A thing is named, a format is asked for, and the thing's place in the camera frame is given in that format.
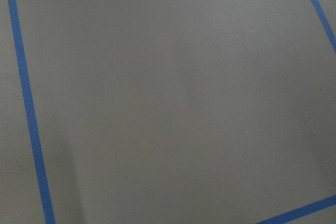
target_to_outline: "blue tape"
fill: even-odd
[[[287,212],[282,215],[275,216],[273,218],[270,218],[268,220],[264,220],[262,222],[258,222],[257,224],[283,224],[288,223],[292,220],[296,220],[298,218],[301,218],[303,216],[310,215],[314,212],[326,209],[328,207],[332,207],[336,205],[336,195],[331,196],[329,198],[317,201],[315,203],[306,205],[304,207],[300,207],[298,209],[295,209],[293,211]]]
[[[315,10],[317,12],[317,14],[319,15],[319,18],[321,20],[321,23],[324,27],[325,32],[328,35],[328,38],[330,40],[331,46],[333,47],[335,54],[336,54],[336,38],[335,38],[335,34],[333,33],[331,26],[328,22],[327,17],[324,14],[324,11],[322,9],[322,6],[320,5],[320,2],[318,0],[311,0],[313,6],[315,7]]]
[[[33,103],[32,91],[30,88],[26,56],[21,35],[19,15],[16,0],[8,0],[9,13],[11,15],[12,30],[16,51],[17,64],[19,68],[22,94],[26,109],[27,123],[30,135],[30,142],[33,150],[35,170],[38,187],[40,191],[42,207],[46,224],[55,224],[54,211],[52,209],[51,197],[48,186],[48,179],[43,160],[41,142],[38,134],[38,127]]]

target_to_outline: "diagonal blue line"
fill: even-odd
[[[332,207],[336,205],[336,195],[331,196],[329,198],[314,202],[312,204],[306,205],[304,207],[300,207],[293,211],[287,212],[282,215],[275,216],[268,220],[264,220],[258,222],[257,224],[283,224],[288,223],[292,220],[296,220],[298,218],[310,215],[314,212],[326,209],[328,207]]]
[[[48,186],[48,179],[43,160],[41,142],[38,134],[38,127],[33,103],[32,91],[30,88],[26,56],[21,35],[19,15],[16,0],[8,0],[9,13],[11,15],[12,30],[16,51],[17,64],[19,68],[22,94],[25,104],[27,123],[30,135],[30,142],[33,150],[35,170],[38,187],[40,191],[42,207],[46,224],[55,224],[54,211],[52,210],[51,197]]]
[[[320,5],[319,0],[311,0],[313,6],[315,7],[315,10],[317,12],[317,15],[319,16],[321,23],[324,27],[325,33],[327,33],[328,38],[330,40],[331,46],[333,47],[335,54],[336,54],[336,38],[335,34],[333,33],[331,26],[328,22],[327,17],[324,14],[324,11],[322,9],[322,6]]]

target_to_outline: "blue stripe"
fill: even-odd
[[[333,47],[335,54],[336,54],[336,38],[335,38],[335,34],[333,33],[331,26],[328,22],[327,17],[324,14],[324,11],[320,5],[320,2],[318,0],[311,0],[313,6],[316,9],[317,14],[319,15],[319,18],[321,20],[321,23],[324,27],[325,32],[328,35],[328,38],[330,40],[331,46]]]
[[[336,205],[336,195],[317,201],[315,203],[306,205],[304,207],[300,207],[293,211],[287,212],[282,215],[275,216],[268,220],[264,220],[262,222],[258,222],[257,224],[283,224],[288,223],[292,220],[296,220],[306,215],[310,215],[314,212],[326,209],[328,207],[332,207]]]
[[[22,41],[19,15],[16,0],[8,0],[9,12],[12,21],[12,30],[16,50],[16,58],[19,68],[22,94],[26,109],[27,123],[30,135],[30,142],[33,150],[33,157],[38,181],[38,187],[42,200],[42,207],[46,224],[55,224],[54,211],[52,210],[51,197],[49,192],[46,169],[43,160],[41,142],[38,134],[37,121],[33,103],[32,91],[30,88],[26,56]]]

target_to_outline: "blue line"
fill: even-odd
[[[16,0],[8,0],[9,12],[12,21],[12,30],[16,51],[17,64],[19,68],[22,94],[26,109],[27,123],[30,135],[30,142],[33,150],[35,170],[37,175],[38,187],[40,191],[42,207],[46,224],[55,224],[54,211],[52,210],[51,197],[48,186],[48,179],[43,160],[40,137],[33,103],[32,91],[30,88],[26,56],[21,35],[19,15]]]
[[[330,40],[331,46],[333,47],[335,54],[336,54],[336,38],[335,38],[335,34],[333,33],[331,26],[328,22],[327,17],[324,14],[324,11],[320,5],[320,2],[318,0],[311,0],[313,6],[315,7],[315,10],[317,12],[317,14],[319,15],[319,18],[321,20],[321,23],[324,27],[325,32],[328,35],[328,38]]]
[[[317,201],[315,203],[306,205],[304,207],[300,207],[293,211],[287,212],[282,215],[275,216],[268,220],[264,220],[262,222],[258,222],[257,224],[283,224],[288,223],[292,220],[299,219],[303,216],[313,214],[314,212],[326,209],[328,207],[332,207],[336,205],[336,195],[331,196],[329,198]]]

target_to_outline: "concrete floor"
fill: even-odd
[[[336,194],[310,0],[17,4],[57,223],[256,223]],[[42,224],[7,0],[0,22],[0,223]]]

